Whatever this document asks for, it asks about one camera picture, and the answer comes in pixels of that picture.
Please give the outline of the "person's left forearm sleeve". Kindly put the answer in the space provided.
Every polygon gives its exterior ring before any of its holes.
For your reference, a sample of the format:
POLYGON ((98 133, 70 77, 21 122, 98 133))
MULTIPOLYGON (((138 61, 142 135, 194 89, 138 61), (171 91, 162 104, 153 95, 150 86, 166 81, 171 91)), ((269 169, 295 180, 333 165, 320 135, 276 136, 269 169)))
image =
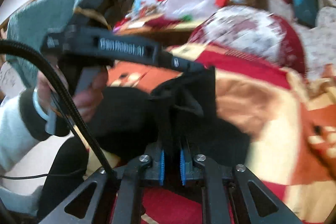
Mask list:
POLYGON ((27 89, 1 106, 1 175, 51 136, 45 131, 47 118, 37 89, 27 89))

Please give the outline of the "person's left hand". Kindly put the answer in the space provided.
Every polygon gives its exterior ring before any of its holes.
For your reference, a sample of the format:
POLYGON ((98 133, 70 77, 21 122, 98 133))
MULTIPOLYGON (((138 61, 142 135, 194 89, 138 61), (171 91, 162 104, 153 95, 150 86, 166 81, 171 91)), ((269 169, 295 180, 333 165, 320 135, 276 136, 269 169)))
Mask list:
MULTIPOLYGON (((100 68, 98 75, 84 91, 73 97, 73 101, 85 122, 91 120, 96 109, 103 99, 102 91, 108 81, 108 71, 106 68, 100 68)), ((45 120, 48 120, 51 110, 51 93, 54 88, 46 76, 39 71, 37 74, 37 86, 34 89, 33 103, 37 113, 45 120)))

